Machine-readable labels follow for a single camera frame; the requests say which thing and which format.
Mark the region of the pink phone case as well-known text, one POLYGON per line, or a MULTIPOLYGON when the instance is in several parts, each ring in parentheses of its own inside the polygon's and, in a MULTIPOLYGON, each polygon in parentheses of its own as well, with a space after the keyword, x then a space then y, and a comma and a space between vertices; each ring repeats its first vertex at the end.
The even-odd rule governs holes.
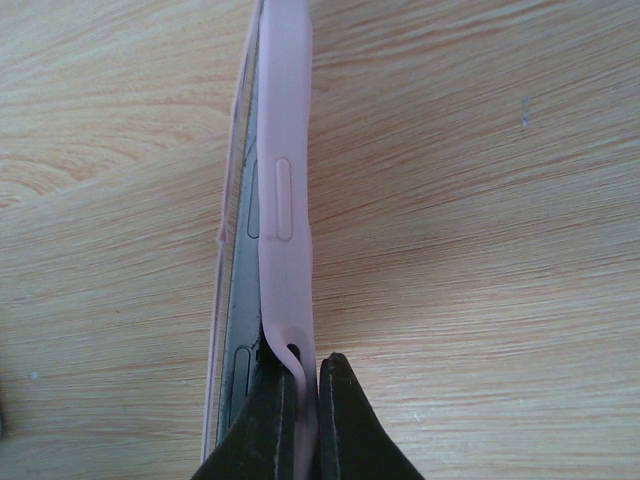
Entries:
POLYGON ((233 242, 230 227, 238 191, 234 164, 245 121, 244 85, 258 79, 258 274, 261 345, 270 347, 294 377, 297 392, 294 477, 308 479, 318 442, 317 376, 312 308, 312 240, 308 214, 307 154, 311 104, 312 27, 305 1, 254 5, 233 101, 225 184, 218 230, 215 294, 209 340, 201 464, 215 442, 225 345, 233 242))

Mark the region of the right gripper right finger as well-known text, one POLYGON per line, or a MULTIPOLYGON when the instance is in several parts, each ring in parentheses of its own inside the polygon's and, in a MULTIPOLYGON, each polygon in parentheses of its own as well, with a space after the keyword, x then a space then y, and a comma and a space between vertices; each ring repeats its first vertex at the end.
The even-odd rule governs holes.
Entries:
POLYGON ((321 479, 421 479, 389 437, 342 353, 323 360, 319 385, 321 479))

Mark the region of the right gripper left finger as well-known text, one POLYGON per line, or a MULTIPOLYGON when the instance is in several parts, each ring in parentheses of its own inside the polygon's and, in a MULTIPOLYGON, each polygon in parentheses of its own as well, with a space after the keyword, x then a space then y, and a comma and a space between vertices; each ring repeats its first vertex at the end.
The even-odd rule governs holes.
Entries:
POLYGON ((266 344, 257 379, 223 440, 196 471, 197 480, 292 479, 297 392, 293 375, 266 344))

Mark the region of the black phone from pink case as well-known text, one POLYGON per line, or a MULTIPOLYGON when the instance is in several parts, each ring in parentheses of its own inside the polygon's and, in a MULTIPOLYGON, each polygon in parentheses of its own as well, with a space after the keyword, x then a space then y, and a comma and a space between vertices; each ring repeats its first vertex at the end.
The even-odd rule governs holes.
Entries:
POLYGON ((259 200, 257 180, 256 75, 244 85, 245 121, 238 131, 240 152, 234 164, 238 191, 233 196, 235 212, 230 218, 233 242, 229 257, 229 294, 224 304, 225 345, 219 383, 219 409, 215 442, 221 443, 251 393, 259 365, 261 344, 260 287, 258 274, 259 200))

